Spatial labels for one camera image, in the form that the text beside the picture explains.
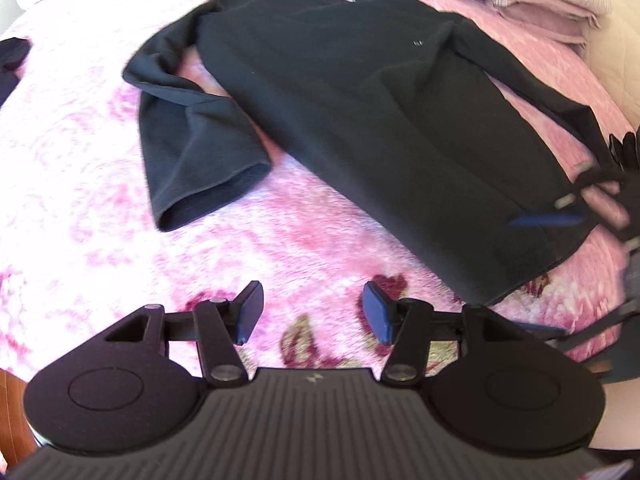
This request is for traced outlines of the pink floral bed blanket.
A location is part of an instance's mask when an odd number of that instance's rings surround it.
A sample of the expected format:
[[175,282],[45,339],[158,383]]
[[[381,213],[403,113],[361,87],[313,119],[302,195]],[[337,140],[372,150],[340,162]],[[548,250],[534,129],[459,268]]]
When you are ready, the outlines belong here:
[[[459,299],[397,240],[291,157],[238,202],[155,229],[142,168],[139,93],[122,70],[145,40],[205,0],[21,0],[10,27],[32,48],[1,109],[1,365],[29,379],[144,304],[171,311],[262,282],[248,368],[369,367],[386,349],[360,311],[364,283],[440,310]],[[421,0],[472,18],[539,79],[629,122],[581,58],[476,0]]]

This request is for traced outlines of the dark green long-sleeve sweater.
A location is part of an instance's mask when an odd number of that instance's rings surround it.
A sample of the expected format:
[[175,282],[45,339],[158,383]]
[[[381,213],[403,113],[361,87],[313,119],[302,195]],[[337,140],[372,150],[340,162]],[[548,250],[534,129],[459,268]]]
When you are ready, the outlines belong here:
[[570,190],[509,88],[613,165],[597,119],[462,15],[419,0],[209,0],[122,73],[156,226],[247,193],[264,140],[389,230],[462,300],[494,304],[576,252],[591,230],[514,219]]

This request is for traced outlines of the dark navy and teal garment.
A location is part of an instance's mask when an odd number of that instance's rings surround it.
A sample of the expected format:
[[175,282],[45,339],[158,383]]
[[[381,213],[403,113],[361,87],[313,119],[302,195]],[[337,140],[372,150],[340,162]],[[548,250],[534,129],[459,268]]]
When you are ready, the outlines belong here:
[[20,82],[16,72],[31,47],[30,42],[22,38],[12,37],[0,42],[0,105],[6,102]]

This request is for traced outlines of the folded pink sheet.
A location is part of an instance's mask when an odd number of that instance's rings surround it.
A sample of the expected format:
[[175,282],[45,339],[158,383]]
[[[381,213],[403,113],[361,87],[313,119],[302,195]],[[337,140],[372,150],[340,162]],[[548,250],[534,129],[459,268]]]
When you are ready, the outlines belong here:
[[599,29],[596,14],[564,0],[483,0],[505,20],[560,44],[585,46],[588,32]]

